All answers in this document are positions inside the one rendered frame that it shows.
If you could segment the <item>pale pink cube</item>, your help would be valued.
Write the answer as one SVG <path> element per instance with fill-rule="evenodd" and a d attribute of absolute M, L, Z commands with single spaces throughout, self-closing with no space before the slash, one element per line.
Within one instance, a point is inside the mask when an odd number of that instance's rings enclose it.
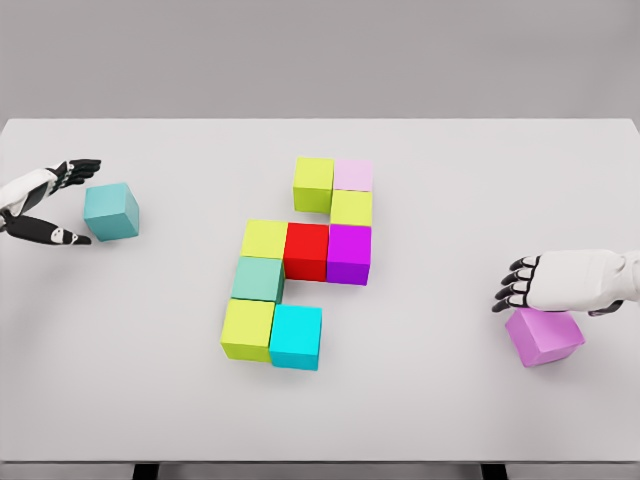
<path fill-rule="evenodd" d="M 333 188 L 335 190 L 371 192 L 373 164 L 368 160 L 336 159 Z"/>

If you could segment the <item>teal blue cube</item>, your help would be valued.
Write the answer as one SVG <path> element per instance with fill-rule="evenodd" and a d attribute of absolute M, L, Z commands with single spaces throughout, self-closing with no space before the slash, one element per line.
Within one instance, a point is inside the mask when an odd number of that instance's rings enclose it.
<path fill-rule="evenodd" d="M 124 182 L 89 187 L 85 192 L 83 218 L 101 242 L 139 235 L 139 205 Z"/>

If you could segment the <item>red cube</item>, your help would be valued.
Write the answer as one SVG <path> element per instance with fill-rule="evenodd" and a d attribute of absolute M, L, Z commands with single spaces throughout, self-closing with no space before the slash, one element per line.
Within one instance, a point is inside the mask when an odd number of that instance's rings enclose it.
<path fill-rule="evenodd" d="M 328 243 L 328 225 L 290 222 L 283 256 L 285 278 L 325 282 Z"/>

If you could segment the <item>bright cyan cube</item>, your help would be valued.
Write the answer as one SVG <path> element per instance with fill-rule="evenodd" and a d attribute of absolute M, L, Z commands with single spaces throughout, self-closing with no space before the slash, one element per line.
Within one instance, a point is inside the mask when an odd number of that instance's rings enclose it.
<path fill-rule="evenodd" d="M 272 365 L 317 371 L 322 319 L 321 308 L 277 304 L 269 343 Z"/>

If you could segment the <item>magenta purple cube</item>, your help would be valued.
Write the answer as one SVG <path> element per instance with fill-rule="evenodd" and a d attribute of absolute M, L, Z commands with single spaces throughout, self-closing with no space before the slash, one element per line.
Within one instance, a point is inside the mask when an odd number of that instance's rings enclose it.
<path fill-rule="evenodd" d="M 326 281 L 365 286 L 371 266 L 370 226 L 329 225 Z"/>

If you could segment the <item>sea green cube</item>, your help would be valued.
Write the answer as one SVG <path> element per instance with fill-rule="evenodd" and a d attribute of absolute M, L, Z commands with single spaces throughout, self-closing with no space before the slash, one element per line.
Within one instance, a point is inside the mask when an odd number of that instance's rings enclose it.
<path fill-rule="evenodd" d="M 284 281 L 281 259 L 241 256 L 236 267 L 231 297 L 280 303 Z"/>

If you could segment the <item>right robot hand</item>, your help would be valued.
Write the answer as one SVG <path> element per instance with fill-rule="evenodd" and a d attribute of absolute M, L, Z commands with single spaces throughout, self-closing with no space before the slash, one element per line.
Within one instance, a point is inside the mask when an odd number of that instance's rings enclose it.
<path fill-rule="evenodd" d="M 509 308 L 601 316 L 626 300 L 619 293 L 620 253 L 603 249 L 548 251 L 513 262 L 496 293 L 494 313 Z"/>

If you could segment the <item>yellow-green cube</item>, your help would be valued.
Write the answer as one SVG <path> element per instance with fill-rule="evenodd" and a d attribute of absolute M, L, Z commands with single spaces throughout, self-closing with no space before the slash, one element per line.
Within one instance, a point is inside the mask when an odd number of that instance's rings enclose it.
<path fill-rule="evenodd" d="M 299 212 L 329 214 L 333 181 L 333 159 L 298 157 L 293 180 L 294 209 Z"/>
<path fill-rule="evenodd" d="M 330 223 L 352 226 L 372 225 L 373 194 L 371 191 L 334 190 Z"/>
<path fill-rule="evenodd" d="M 275 303 L 230 299 L 220 344 L 231 360 L 270 363 L 269 352 Z"/>
<path fill-rule="evenodd" d="M 240 255 L 282 260 L 287 231 L 288 223 L 284 221 L 249 219 L 246 223 Z"/>

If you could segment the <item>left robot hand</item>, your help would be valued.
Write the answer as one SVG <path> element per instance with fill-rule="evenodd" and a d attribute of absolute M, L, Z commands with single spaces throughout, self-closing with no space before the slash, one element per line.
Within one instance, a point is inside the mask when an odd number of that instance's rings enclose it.
<path fill-rule="evenodd" d="M 57 167 L 39 168 L 0 188 L 0 233 L 43 245 L 91 245 L 85 235 L 34 218 L 27 212 L 61 189 L 82 185 L 101 168 L 101 160 L 75 159 Z"/>

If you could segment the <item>orchid pink cube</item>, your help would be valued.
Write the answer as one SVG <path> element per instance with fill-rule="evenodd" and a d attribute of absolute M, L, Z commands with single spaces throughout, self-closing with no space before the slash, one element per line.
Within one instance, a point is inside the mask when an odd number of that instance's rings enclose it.
<path fill-rule="evenodd" d="M 585 338 L 569 312 L 516 309 L 505 329 L 524 367 L 562 360 L 585 343 Z"/>

